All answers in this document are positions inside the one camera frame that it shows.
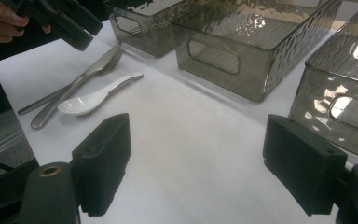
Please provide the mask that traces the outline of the metal fork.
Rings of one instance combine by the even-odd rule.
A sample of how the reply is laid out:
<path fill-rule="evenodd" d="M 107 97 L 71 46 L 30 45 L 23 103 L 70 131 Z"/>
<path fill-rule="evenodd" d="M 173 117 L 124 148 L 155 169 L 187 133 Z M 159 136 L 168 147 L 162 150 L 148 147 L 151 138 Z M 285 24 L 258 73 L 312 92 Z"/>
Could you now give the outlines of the metal fork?
<path fill-rule="evenodd" d="M 92 66 L 90 66 L 83 74 L 79 75 L 72 83 L 20 109 L 18 111 L 18 114 L 25 115 L 37 109 L 39 106 L 44 105 L 55 99 L 63 91 L 68 90 L 73 85 L 80 83 L 81 81 L 88 81 L 93 77 L 100 76 L 104 71 L 107 70 L 109 66 L 114 67 L 117 64 L 122 52 L 123 49 L 120 43 L 114 45 L 100 59 L 98 59 Z"/>

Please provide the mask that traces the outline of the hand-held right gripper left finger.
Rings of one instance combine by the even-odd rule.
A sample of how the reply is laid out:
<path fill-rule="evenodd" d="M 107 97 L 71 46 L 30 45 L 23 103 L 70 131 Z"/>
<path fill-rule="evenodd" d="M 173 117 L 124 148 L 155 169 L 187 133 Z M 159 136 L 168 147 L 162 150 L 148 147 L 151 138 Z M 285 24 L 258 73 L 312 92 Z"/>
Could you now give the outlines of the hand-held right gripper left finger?
<path fill-rule="evenodd" d="M 72 152 L 77 202 L 89 217 L 103 216 L 126 173 L 131 156 L 128 113 L 105 119 Z"/>

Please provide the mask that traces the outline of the metal table knife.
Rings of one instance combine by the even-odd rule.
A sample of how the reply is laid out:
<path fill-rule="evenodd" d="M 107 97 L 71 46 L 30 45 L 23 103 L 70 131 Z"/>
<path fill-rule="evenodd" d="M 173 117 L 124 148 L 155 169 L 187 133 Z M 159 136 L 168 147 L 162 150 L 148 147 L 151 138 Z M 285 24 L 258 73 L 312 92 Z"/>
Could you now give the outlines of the metal table knife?
<path fill-rule="evenodd" d="M 83 74 L 78 76 L 70 83 L 58 96 L 53 98 L 31 121 L 31 127 L 40 130 L 46 126 L 51 117 L 56 113 L 58 105 L 68 99 L 75 91 L 89 80 L 101 76 L 109 67 L 115 66 L 121 55 L 123 48 L 121 43 L 115 44 L 100 59 L 98 59 Z"/>

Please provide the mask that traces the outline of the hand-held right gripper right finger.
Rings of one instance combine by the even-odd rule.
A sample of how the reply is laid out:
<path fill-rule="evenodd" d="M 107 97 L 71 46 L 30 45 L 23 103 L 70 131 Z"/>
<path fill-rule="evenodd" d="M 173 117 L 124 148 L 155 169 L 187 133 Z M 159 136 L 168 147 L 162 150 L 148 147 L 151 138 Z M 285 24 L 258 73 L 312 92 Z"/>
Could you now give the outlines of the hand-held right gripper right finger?
<path fill-rule="evenodd" d="M 270 114 L 263 158 L 307 215 L 331 212 L 331 191 L 344 169 L 346 153 L 298 122 Z"/>

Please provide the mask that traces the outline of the smoky clear plastic bin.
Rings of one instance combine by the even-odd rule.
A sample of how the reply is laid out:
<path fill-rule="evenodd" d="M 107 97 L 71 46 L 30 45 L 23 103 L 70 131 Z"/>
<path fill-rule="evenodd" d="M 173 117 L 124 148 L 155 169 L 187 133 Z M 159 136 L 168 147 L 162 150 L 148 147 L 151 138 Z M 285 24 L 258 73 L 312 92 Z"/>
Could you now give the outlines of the smoky clear plastic bin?
<path fill-rule="evenodd" d="M 118 41 L 154 57 L 174 49 L 173 21 L 201 6 L 201 0 L 105 0 Z"/>
<path fill-rule="evenodd" d="M 358 156 L 358 12 L 305 61 L 289 117 Z"/>
<path fill-rule="evenodd" d="M 262 102 L 328 33 L 342 0 L 213 0 L 172 22 L 178 66 Z"/>

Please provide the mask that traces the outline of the aluminium floor rail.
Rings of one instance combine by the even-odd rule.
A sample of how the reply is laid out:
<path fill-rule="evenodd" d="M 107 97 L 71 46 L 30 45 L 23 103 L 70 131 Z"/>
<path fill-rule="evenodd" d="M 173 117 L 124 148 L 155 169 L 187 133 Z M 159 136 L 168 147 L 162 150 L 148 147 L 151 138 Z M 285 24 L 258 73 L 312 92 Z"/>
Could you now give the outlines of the aluminium floor rail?
<path fill-rule="evenodd" d="M 0 155 L 8 152 L 14 152 L 22 147 L 26 141 L 25 135 L 22 131 L 17 131 L 0 140 Z"/>

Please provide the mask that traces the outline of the white ceramic spoon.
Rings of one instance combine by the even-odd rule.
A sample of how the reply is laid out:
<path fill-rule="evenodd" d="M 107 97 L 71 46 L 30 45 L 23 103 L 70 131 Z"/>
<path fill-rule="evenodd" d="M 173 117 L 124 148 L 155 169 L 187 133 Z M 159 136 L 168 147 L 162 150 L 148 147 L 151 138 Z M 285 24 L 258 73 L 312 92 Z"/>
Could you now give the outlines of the white ceramic spoon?
<path fill-rule="evenodd" d="M 58 105 L 58 110 L 64 114 L 82 116 L 96 109 L 110 93 L 135 79 L 142 78 L 144 75 L 140 72 L 127 74 L 113 81 L 104 88 L 93 93 L 68 99 Z"/>

